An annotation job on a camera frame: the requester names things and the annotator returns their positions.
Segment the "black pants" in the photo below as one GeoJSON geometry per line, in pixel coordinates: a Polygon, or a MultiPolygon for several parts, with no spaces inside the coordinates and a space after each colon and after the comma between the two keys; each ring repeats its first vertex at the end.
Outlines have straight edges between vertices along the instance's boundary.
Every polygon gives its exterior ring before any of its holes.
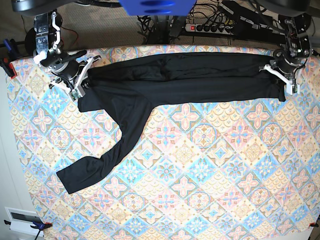
{"type": "Polygon", "coordinates": [[[271,57],[244,53],[177,53],[141,57],[89,70],[93,87],[78,101],[80,112],[105,110],[122,131],[101,158],[86,156],[57,172],[69,194],[105,178],[134,148],[153,108],[275,98],[284,84],[259,67],[271,57]]]}

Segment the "tile pattern fabric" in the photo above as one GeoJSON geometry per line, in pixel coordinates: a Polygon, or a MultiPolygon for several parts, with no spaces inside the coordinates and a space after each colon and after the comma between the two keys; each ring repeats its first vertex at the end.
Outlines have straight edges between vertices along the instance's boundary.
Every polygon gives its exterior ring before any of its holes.
{"type": "MultiPolygon", "coordinates": [[[[95,66],[181,52],[270,55],[263,49],[138,46],[89,50],[95,66]]],[[[320,214],[320,60],[301,94],[163,105],[135,148],[101,182],[69,195],[56,172],[119,141],[104,111],[80,113],[32,59],[13,63],[8,102],[34,208],[46,239],[256,240],[305,231],[320,214]]]]}

